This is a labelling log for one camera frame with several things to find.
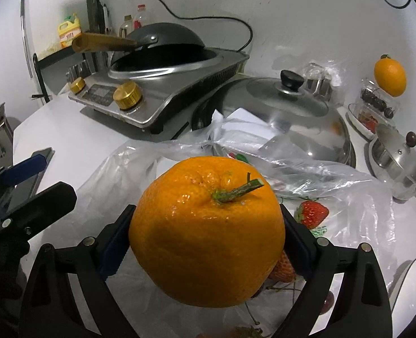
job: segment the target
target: display screen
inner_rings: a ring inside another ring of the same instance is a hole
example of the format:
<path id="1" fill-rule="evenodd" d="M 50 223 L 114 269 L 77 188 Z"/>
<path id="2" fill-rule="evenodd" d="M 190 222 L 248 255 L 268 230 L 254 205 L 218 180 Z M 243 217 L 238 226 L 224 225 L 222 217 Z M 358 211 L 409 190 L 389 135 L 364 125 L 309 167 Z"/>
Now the display screen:
<path id="1" fill-rule="evenodd" d="M 112 94 L 116 87 L 94 84 L 90 89 L 83 95 L 83 99 L 89 100 L 93 103 L 109 107 L 113 102 Z"/>
<path id="2" fill-rule="evenodd" d="M 103 87 L 98 87 L 98 88 L 95 88 L 95 90 L 92 91 L 92 93 L 94 95 L 98 95 L 98 96 L 106 96 L 106 94 L 109 93 L 110 91 L 111 90 L 109 90 L 109 89 L 105 89 Z"/>

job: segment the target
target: smartphone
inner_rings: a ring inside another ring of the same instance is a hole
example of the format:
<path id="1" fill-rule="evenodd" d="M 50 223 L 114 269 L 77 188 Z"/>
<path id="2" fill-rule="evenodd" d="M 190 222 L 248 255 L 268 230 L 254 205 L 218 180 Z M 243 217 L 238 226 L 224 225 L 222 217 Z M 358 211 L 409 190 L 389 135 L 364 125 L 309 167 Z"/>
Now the smartphone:
<path id="1" fill-rule="evenodd" d="M 54 150 L 51 147 L 47 147 L 46 149 L 34 151 L 31 157 L 40 154 L 45 157 L 46 164 L 48 166 L 50 159 L 54 154 Z M 41 171 L 40 173 L 36 174 L 35 176 L 24 180 L 23 182 L 17 184 L 15 190 L 12 193 L 12 198 L 9 202 L 8 212 L 13 210 L 18 205 L 27 201 L 27 199 L 31 198 L 33 195 L 36 194 L 39 184 L 43 178 L 43 175 L 46 171 Z"/>

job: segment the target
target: gold knob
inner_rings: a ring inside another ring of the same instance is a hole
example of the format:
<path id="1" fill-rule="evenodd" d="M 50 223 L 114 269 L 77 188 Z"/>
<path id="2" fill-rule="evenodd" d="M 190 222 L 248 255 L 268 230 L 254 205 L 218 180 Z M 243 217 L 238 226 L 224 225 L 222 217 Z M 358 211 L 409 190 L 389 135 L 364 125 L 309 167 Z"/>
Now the gold knob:
<path id="1" fill-rule="evenodd" d="M 86 82 L 85 80 L 83 80 L 83 78 L 79 77 L 78 79 L 76 79 L 74 82 L 72 82 L 69 87 L 70 90 L 72 91 L 72 93 L 74 93 L 75 95 L 78 94 L 82 89 L 84 89 L 84 87 L 86 86 Z"/>
<path id="2" fill-rule="evenodd" d="M 141 90 L 134 81 L 127 81 L 115 89 L 112 98 L 120 109 L 134 107 L 142 98 Z"/>

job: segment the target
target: induction cooker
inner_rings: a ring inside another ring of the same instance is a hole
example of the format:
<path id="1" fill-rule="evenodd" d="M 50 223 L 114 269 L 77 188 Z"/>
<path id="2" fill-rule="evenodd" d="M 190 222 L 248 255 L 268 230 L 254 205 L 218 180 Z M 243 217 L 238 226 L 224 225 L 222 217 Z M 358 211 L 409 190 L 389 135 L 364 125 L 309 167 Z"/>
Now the induction cooker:
<path id="1" fill-rule="evenodd" d="M 173 65 L 149 63 L 143 67 L 112 64 L 108 72 L 85 78 L 84 89 L 69 94 L 71 100 L 115 117 L 133 126 L 160 133 L 163 124 L 181 109 L 202 98 L 232 78 L 248 55 L 220 48 L 204 48 L 201 57 L 181 62 L 176 55 Z M 142 98 L 129 109 L 121 109 L 113 99 L 115 90 L 134 81 Z"/>

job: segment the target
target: yellow bottle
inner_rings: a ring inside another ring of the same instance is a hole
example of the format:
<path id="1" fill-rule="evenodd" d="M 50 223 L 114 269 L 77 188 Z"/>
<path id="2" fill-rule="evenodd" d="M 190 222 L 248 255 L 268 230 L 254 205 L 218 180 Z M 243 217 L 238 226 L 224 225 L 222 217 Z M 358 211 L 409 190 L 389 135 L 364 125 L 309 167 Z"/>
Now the yellow bottle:
<path id="1" fill-rule="evenodd" d="M 62 48 L 72 45 L 72 40 L 81 34 L 81 25 L 76 14 L 68 16 L 65 21 L 59 24 L 58 34 Z"/>

